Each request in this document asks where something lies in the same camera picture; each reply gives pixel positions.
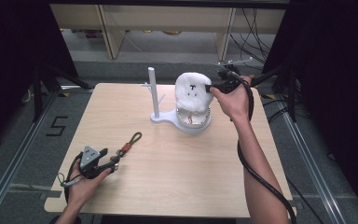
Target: table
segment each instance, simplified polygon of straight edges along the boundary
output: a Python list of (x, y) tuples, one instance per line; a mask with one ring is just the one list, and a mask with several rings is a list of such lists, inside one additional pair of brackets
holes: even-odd
[[(252, 125), (268, 161), (292, 200), (282, 164), (257, 90)], [(160, 111), (175, 108), (174, 86), (158, 85), (163, 96)], [(82, 213), (174, 217), (249, 217), (243, 168), (237, 156), (237, 133), (214, 99), (212, 122), (198, 134), (183, 133), (170, 123), (154, 123), (151, 93), (136, 84), (98, 84), (63, 160), (67, 174), (72, 160), (84, 146), (109, 148), (100, 164), (108, 162), (136, 132), (143, 137), (108, 176)], [(63, 188), (56, 180), (51, 190), (60, 198), (48, 198), (45, 209), (61, 212), (66, 206)]]

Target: gray carpet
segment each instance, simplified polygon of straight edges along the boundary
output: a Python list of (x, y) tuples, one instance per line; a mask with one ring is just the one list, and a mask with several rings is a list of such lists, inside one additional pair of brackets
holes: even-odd
[[(100, 82), (144, 83), (148, 81), (147, 67), (149, 66), (156, 69), (158, 84), (173, 84), (176, 78), (184, 72), (200, 72), (213, 81), (218, 80), (217, 70), (219, 67), (209, 64), (76, 62), (76, 68), (81, 79), (91, 85)], [(241, 66), (240, 70), (244, 74), (260, 75), (259, 70), (246, 66)], [(72, 84), (63, 79), (60, 79), (60, 82), (62, 85)], [(273, 78), (260, 84), (258, 87), (260, 94), (271, 93), (270, 86), (272, 82)], [(14, 178), (12, 188), (0, 206), (0, 223), (48, 223), (57, 216), (57, 214), (47, 213), (44, 210), (44, 200), (49, 186), (52, 185), (56, 178), (66, 149), (71, 143), (89, 98), (90, 93), (70, 93), (68, 97), (58, 97), (55, 100), (44, 120), (41, 131), (38, 133), (26, 159)], [(328, 148), (326, 148), (311, 118), (304, 118), (307, 116), (307, 111), (303, 107), (303, 105), (296, 106), (298, 114), (296, 116), (297, 125), (303, 133), (307, 144), (309, 144), (328, 186), (337, 197), (344, 217), (348, 223), (358, 223), (358, 200), (340, 172), (339, 167), (334, 161), (326, 157)], [(33, 109), (32, 102), (20, 107), (0, 136), (2, 141), (0, 146), (0, 177), (31, 125)], [(266, 105), (266, 116), (271, 116), (279, 109), (277, 103)], [(67, 119), (59, 119), (56, 123), (65, 126), (62, 135), (47, 136), (49, 133), (59, 131), (50, 128), (51, 123), (57, 116), (67, 117)], [(288, 131), (283, 116), (273, 120), (270, 123), (270, 128), (281, 156), (286, 176), (300, 190), (322, 221), (331, 223), (316, 188), (313, 186), (308, 170), (298, 153), (296, 143)], [(318, 223), (314, 214), (292, 187), (291, 191), (297, 207), (297, 222)], [(101, 221), (101, 216), (88, 214), (81, 215), (81, 218), (83, 223), (99, 223)], [(238, 219), (237, 223), (249, 223), (249, 220)]]

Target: black cable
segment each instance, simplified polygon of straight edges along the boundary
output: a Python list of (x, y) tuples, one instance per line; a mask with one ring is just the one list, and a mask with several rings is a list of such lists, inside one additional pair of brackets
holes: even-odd
[(316, 218), (318, 218), (320, 223), (324, 223), (322, 221), (322, 219), (318, 216), (318, 214), (316, 213), (316, 211), (312, 208), (312, 206), (310, 206), (310, 204), (308, 203), (308, 201), (304, 198), (304, 196), (300, 193), (300, 191), (298, 190), (298, 188), (293, 184), (293, 182), (286, 177), (287, 182), (293, 187), (293, 189), (297, 192), (297, 194), (300, 196), (300, 198), (304, 201), (304, 203), (307, 205), (307, 207), (310, 209), (310, 211), (313, 213), (313, 215), (315, 215)]
[(263, 106), (265, 105), (270, 105), (272, 103), (278, 103), (278, 102), (287, 102), (287, 100), (273, 100), (273, 101), (269, 101), (263, 104)]
[(262, 184), (273, 195), (275, 195), (275, 197), (277, 197), (278, 200), (281, 201), (281, 203), (283, 203), (283, 205), (286, 207), (287, 211), (289, 212), (290, 219), (292, 220), (292, 223), (296, 224), (296, 214), (292, 208), (292, 205), (286, 200), (286, 198), (277, 189), (275, 189), (273, 186), (271, 186), (270, 183), (267, 182), (267, 180), (265, 180), (258, 173), (256, 173), (254, 169), (252, 169), (252, 167), (248, 164), (248, 162), (246, 161), (246, 159), (244, 158), (244, 156), (242, 154), (240, 141), (238, 141), (238, 144), (237, 144), (237, 151), (238, 151), (238, 157), (240, 158), (240, 161), (241, 161), (243, 167), (245, 167), (245, 169), (249, 172), (249, 174), (251, 174), (252, 177), (254, 177), (260, 184)]
[[(81, 157), (83, 156), (83, 152), (80, 152), (76, 157), (75, 159), (72, 161), (72, 164), (71, 166), (69, 167), (69, 171), (68, 171), (68, 176), (66, 177), (66, 183), (72, 181), (71, 180), (71, 174), (72, 174), (72, 171), (74, 169), (74, 165), (75, 165), (75, 162), (77, 161), (77, 159), (81, 159)], [(68, 200), (69, 200), (69, 188), (64, 188), (63, 189), (63, 193), (65, 195), (65, 200), (66, 200), (66, 203), (68, 203)]]
[(80, 176), (81, 176), (81, 174), (76, 175), (74, 178), (71, 179), (71, 181), (74, 180), (74, 179), (76, 179), (76, 178), (78, 178), (78, 177), (80, 177)]
[[(244, 86), (246, 92), (248, 93), (249, 120), (251, 120), (253, 115), (253, 109), (254, 109), (254, 97), (252, 94), (252, 90), (249, 84), (245, 82), (239, 75), (237, 75), (236, 73), (231, 73), (231, 75), (234, 76)], [(284, 198), (284, 196), (279, 191), (277, 191), (273, 186), (270, 185), (269, 182), (267, 182), (263, 177), (261, 177), (258, 173), (256, 173), (255, 170), (252, 169), (252, 167), (247, 163), (246, 159), (242, 154), (240, 141), (238, 141), (237, 143), (237, 151), (243, 167), (249, 172), (249, 174), (251, 174), (255, 178), (255, 180), (257, 180), (260, 184), (262, 184), (266, 189), (268, 189), (272, 194), (274, 194), (279, 201), (281, 201), (281, 203), (286, 207), (287, 211), (289, 212), (292, 223), (296, 224), (296, 215), (295, 215), (295, 211), (292, 208), (292, 205)]]
[[(241, 60), (243, 61), (243, 58), (242, 58), (242, 50), (240, 51), (240, 57), (241, 57)], [(256, 69), (256, 70), (259, 70), (259, 71), (263, 70), (263, 69), (261, 69), (261, 68), (253, 67), (253, 66), (251, 66), (251, 65), (249, 65), (249, 64), (247, 64), (247, 63), (243, 63), (243, 64), (245, 64), (247, 67), (250, 67), (250, 68), (253, 68), (253, 69)]]
[(289, 110), (289, 107), (285, 106), (284, 108), (282, 108), (279, 111), (275, 112), (273, 115), (268, 117), (268, 123), (271, 123), (273, 120), (275, 120), (277, 117), (279, 117), (283, 113), (287, 112), (288, 110)]
[(266, 51), (262, 48), (261, 44), (263, 44), (264, 46), (266, 46), (268, 49), (269, 47), (264, 44), (264, 42), (260, 39), (260, 37), (258, 36), (258, 31), (257, 31), (257, 21), (256, 21), (256, 15), (257, 15), (257, 10), (254, 8), (254, 20), (252, 22), (252, 25), (251, 23), (249, 22), (248, 20), (248, 17), (246, 16), (246, 13), (245, 13), (245, 10), (242, 9), (242, 14), (244, 16), (244, 18), (246, 19), (246, 22), (248, 23), (248, 26), (249, 26), (249, 34), (248, 36), (246, 37), (246, 40), (248, 39), (249, 35), (252, 34), (255, 38), (255, 41), (257, 42), (258, 44), (258, 48), (257, 47), (254, 47), (255, 49), (259, 49), (261, 54), (263, 55), (263, 58), (266, 60), (267, 59), (267, 55), (266, 55)]
[(241, 53), (241, 59), (242, 59), (242, 53), (243, 53), (243, 50), (245, 49), (245, 44), (246, 44), (247, 42), (246, 42), (246, 40), (245, 39), (243, 39), (243, 44), (241, 45), (241, 47), (239, 46), (239, 44), (237, 44), (237, 42), (236, 42), (236, 44), (237, 44), (237, 47), (239, 47), (239, 49), (241, 50), (240, 51), (240, 53)]
[[(257, 14), (257, 8), (254, 8), (254, 20), (255, 20), (256, 14)], [(255, 35), (257, 36), (257, 39), (260, 41), (260, 43), (261, 43), (262, 45), (264, 45), (264, 47), (266, 47), (267, 49), (270, 49), (269, 46), (267, 46), (267, 45), (260, 39), (260, 37), (258, 36), (257, 21), (255, 22)]]
[(251, 47), (252, 49), (260, 49), (260, 48), (258, 48), (258, 47), (256, 47), (256, 46), (253, 46), (253, 45), (251, 45), (250, 43), (247, 42), (248, 36), (249, 36), (249, 34), (246, 36), (246, 39), (245, 39), (245, 38), (243, 38), (242, 34), (240, 34), (240, 37), (241, 37), (242, 40), (243, 40), (243, 45), (247, 44), (247, 45), (248, 45), (249, 47)]
[(252, 56), (253, 58), (255, 58), (257, 61), (261, 62), (261, 63), (265, 63), (265, 61), (263, 59), (260, 59), (259, 57), (257, 57), (256, 55), (254, 55), (251, 51), (244, 49), (238, 42), (237, 40), (234, 38), (234, 36), (232, 34), (230, 34), (232, 40), (234, 41), (234, 43), (237, 45), (237, 47), (242, 50), (243, 52), (249, 54), (250, 56)]

